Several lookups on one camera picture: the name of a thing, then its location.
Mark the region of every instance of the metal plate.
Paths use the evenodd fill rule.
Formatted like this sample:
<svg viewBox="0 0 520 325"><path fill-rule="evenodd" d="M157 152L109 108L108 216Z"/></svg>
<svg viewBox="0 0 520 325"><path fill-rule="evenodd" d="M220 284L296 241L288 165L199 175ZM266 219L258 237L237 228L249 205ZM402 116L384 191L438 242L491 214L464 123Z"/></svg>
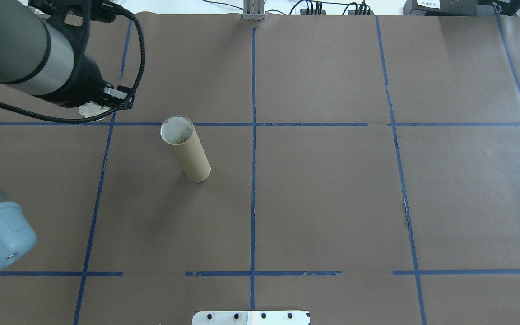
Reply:
<svg viewBox="0 0 520 325"><path fill-rule="evenodd" d="M309 325L307 311L233 311L197 312L192 325Z"/></svg>

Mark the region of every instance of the white label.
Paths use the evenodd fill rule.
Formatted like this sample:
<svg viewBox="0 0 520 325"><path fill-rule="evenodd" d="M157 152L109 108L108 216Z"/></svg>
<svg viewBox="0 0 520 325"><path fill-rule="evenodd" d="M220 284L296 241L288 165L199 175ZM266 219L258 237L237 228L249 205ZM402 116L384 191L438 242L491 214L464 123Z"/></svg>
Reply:
<svg viewBox="0 0 520 325"><path fill-rule="evenodd" d="M419 6L440 9L440 0L417 0Z"/></svg>

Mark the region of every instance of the tube opening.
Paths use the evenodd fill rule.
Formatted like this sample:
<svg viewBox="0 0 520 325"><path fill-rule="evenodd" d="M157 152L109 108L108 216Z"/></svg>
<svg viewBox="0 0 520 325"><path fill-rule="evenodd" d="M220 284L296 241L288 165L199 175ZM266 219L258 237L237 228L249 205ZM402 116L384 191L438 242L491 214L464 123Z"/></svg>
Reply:
<svg viewBox="0 0 520 325"><path fill-rule="evenodd" d="M172 116L162 124L159 133L167 144L183 144L192 137L194 124L186 117Z"/></svg>

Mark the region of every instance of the cardboard tube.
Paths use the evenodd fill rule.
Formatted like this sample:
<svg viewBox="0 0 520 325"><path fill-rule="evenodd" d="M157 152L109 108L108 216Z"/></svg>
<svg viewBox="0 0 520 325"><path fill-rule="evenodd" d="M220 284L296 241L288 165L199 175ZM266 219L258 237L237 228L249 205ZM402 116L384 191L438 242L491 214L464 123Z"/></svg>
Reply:
<svg viewBox="0 0 520 325"><path fill-rule="evenodd" d="M180 115L172 116L162 123L159 133L190 181L208 178L210 163L192 121Z"/></svg>

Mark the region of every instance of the black cable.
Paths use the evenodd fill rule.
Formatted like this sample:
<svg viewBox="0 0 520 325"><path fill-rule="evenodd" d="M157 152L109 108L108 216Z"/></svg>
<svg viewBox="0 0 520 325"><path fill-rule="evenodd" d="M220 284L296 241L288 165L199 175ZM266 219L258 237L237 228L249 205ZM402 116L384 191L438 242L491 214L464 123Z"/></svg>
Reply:
<svg viewBox="0 0 520 325"><path fill-rule="evenodd" d="M111 115L112 113L115 113L116 111L119 111L120 107L123 107L124 105L126 105L128 103L128 101L134 95L136 95L136 90L138 90L140 80L142 80L142 75L144 74L144 68L146 68L146 49L144 47L144 34L142 31L142 27L140 26L140 22L138 21L136 16L134 16L133 13L131 13L130 11L126 10L125 8L123 8L122 6L120 6L118 4L112 4L112 6L115 9L116 14L122 15L134 22L134 25L136 25L136 29L138 31L138 39L139 39L139 43L140 43L140 68L138 69L138 74L136 76L136 80L134 81L134 85L130 89L130 92L128 93L128 95L124 99L122 99L122 101L118 105L110 108L107 111L104 111L103 113L99 113L98 115L94 115L91 117L85 117L82 119L64 119L62 117L53 117L53 116L42 115L39 113L35 113L34 111L27 111L25 109L21 109L19 107L15 107L15 106L12 106L12 105L9 105L6 103L1 103L1 102L0 102L0 108L5 109L7 111L13 111L14 113L18 113L18 114L25 115L28 117L32 117L34 119L44 120L44 121L48 121L48 122L78 124L78 123L88 123L88 122L97 121L99 119L103 119L104 117Z"/></svg>
<svg viewBox="0 0 520 325"><path fill-rule="evenodd" d="M323 4L327 4L327 5L348 5L348 4L341 4L340 2L326 2L326 1L322 1Z"/></svg>
<svg viewBox="0 0 520 325"><path fill-rule="evenodd" d="M236 9L244 10L244 8L240 8L239 6L234 6L234 5L231 5L231 4L226 4L225 2L215 2L215 1L210 1L210 0L202 0L202 1L203 2L208 2L209 4L226 5L226 6L234 7Z"/></svg>
<svg viewBox="0 0 520 325"><path fill-rule="evenodd" d="M292 9L290 9L290 13L289 14L292 14L293 11L294 11L294 8L296 8L296 6L298 6L299 4L301 4L301 2L307 2L306 4L306 12L308 13L308 4L310 4L312 6L312 1L310 0L300 0L298 1L297 3L294 4L294 6L292 7Z"/></svg>
<svg viewBox="0 0 520 325"><path fill-rule="evenodd" d="M267 10L266 12L279 12L281 14L285 14L285 13L281 12L280 10L276 10L276 9L270 9L270 10Z"/></svg>
<svg viewBox="0 0 520 325"><path fill-rule="evenodd" d="M365 0L362 0L361 5L358 7L358 14L362 15L366 7L367 4L365 4Z"/></svg>
<svg viewBox="0 0 520 325"><path fill-rule="evenodd" d="M346 11L348 10L348 7L349 6L352 6L354 5L354 11L356 12L358 10L358 4L356 2L351 2L349 3L348 5L346 5L346 7L344 8L344 11L342 12L342 15L344 15L346 13Z"/></svg>

